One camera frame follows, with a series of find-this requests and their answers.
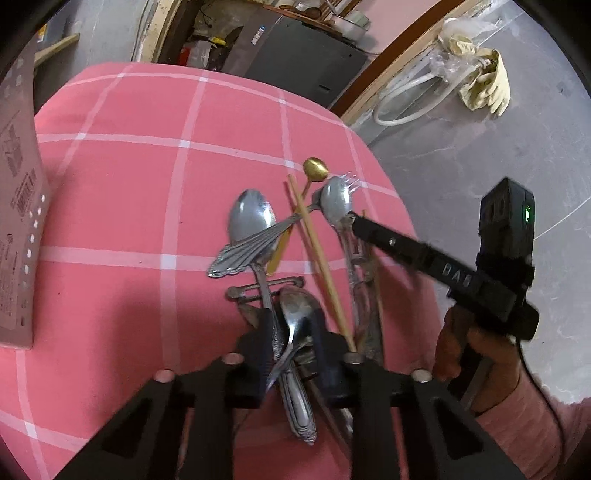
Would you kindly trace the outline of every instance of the wooden chopstick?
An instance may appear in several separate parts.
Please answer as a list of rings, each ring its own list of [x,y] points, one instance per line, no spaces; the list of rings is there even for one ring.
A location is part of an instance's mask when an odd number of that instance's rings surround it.
[[[351,350],[352,352],[356,352],[357,348],[355,347],[355,342],[353,341],[353,336],[351,335],[351,331],[349,329],[347,317],[345,316],[345,311],[343,310],[343,306],[340,303],[339,295],[335,287],[335,282],[333,281],[332,274],[330,273],[329,263],[326,261],[324,250],[322,248],[322,245],[320,244],[320,241],[318,240],[318,235],[316,235],[314,225],[312,224],[312,218],[310,217],[310,214],[308,213],[308,210],[304,205],[304,199],[302,198],[300,192],[297,189],[296,180],[293,177],[293,175],[289,174],[287,176],[287,180],[289,181],[291,192],[296,200],[295,202],[297,204],[298,212],[301,215],[301,218],[304,221],[304,225],[306,227],[306,231],[308,232],[308,237],[310,238],[312,250],[314,250],[314,254],[316,255],[316,262],[318,263],[318,268],[320,269],[320,273],[322,274],[322,277],[324,279],[326,290],[329,294],[330,301],[332,302],[333,310],[335,311],[335,319],[337,326],[339,327],[339,332],[347,340],[349,350]]]

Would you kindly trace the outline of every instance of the wooden plank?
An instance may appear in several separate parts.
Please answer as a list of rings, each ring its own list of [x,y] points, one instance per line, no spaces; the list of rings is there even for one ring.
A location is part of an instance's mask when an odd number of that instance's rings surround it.
[[[346,124],[353,124],[363,111],[372,107],[368,106],[372,97],[409,61],[433,43],[445,18],[459,17],[480,2],[481,0],[440,0],[386,47],[351,84],[331,111]]]
[[[80,34],[70,35],[68,37],[62,38],[60,41],[55,42],[51,47],[44,48],[43,50],[38,51],[35,53],[35,68],[37,68],[41,63],[50,59],[55,54],[61,52],[64,48],[69,47],[70,45],[77,43],[80,40]]]
[[[146,63],[158,61],[170,25],[183,1],[186,0],[158,0],[154,16],[139,45],[139,61]]]
[[[275,12],[275,13],[281,14],[285,17],[290,17],[295,20],[299,20],[300,22],[308,24],[312,27],[316,27],[321,30],[324,30],[325,32],[330,33],[331,35],[333,35],[335,37],[342,37],[343,36],[340,32],[336,31],[330,25],[322,23],[318,20],[313,20],[312,18],[308,18],[308,17],[305,17],[300,14],[296,14],[295,12],[292,12],[290,10],[284,10],[282,8],[276,8],[276,7],[272,7],[270,5],[263,5],[263,8],[265,8],[267,10],[271,10],[272,12]]]

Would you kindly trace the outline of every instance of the checkered tablecloth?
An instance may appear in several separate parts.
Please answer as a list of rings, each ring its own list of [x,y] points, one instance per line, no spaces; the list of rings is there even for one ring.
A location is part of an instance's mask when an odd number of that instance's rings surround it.
[[[245,188],[262,191],[282,219],[290,213],[286,175],[303,185],[302,162],[320,157],[332,172],[362,180],[357,212],[413,234],[363,142],[329,111],[269,85],[103,64],[65,85],[36,124],[54,199],[35,285],[34,347],[0,349],[0,434],[34,480],[54,477],[156,370],[203,368],[248,330],[223,293],[252,283],[252,273],[205,274]],[[350,316],[336,234],[320,212],[313,219]],[[387,366],[429,366],[440,327],[431,285],[383,262]],[[305,275],[322,299],[297,230],[278,272],[288,274]],[[348,478],[317,419],[313,447],[295,440],[271,392],[238,435],[236,478]]]

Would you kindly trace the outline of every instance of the yellow glove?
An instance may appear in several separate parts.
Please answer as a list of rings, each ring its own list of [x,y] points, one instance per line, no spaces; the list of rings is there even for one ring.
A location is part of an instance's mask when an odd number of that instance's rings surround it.
[[[490,106],[491,113],[501,116],[511,99],[509,78],[503,59],[497,50],[479,48],[476,53],[479,57],[488,58],[491,64],[467,78],[467,83],[460,88],[460,98],[470,110]]]
[[[507,70],[503,64],[501,54],[498,51],[493,50],[491,56],[491,66],[496,66],[495,70],[480,75],[476,79],[476,83],[479,85],[480,90],[477,99],[477,104],[479,106],[477,108],[488,105],[491,107],[491,113],[496,113],[497,116],[501,116],[509,105],[511,88],[509,87],[509,77],[507,76]]]

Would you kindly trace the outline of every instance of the spoon handle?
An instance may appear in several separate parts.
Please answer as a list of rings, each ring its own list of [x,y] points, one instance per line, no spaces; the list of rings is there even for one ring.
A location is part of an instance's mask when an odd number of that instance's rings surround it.
[[[313,445],[318,436],[316,421],[312,405],[293,361],[281,373],[278,383],[291,431],[308,445]]]
[[[281,356],[283,341],[281,340],[279,320],[273,308],[271,289],[267,283],[267,276],[263,266],[253,262],[251,268],[259,284],[262,306],[271,309],[273,316],[273,357],[276,361]],[[306,395],[304,385],[301,383],[293,362],[290,362],[288,368],[281,373],[278,383],[291,431],[295,436],[312,445],[317,437],[316,422],[314,421],[310,400]]]

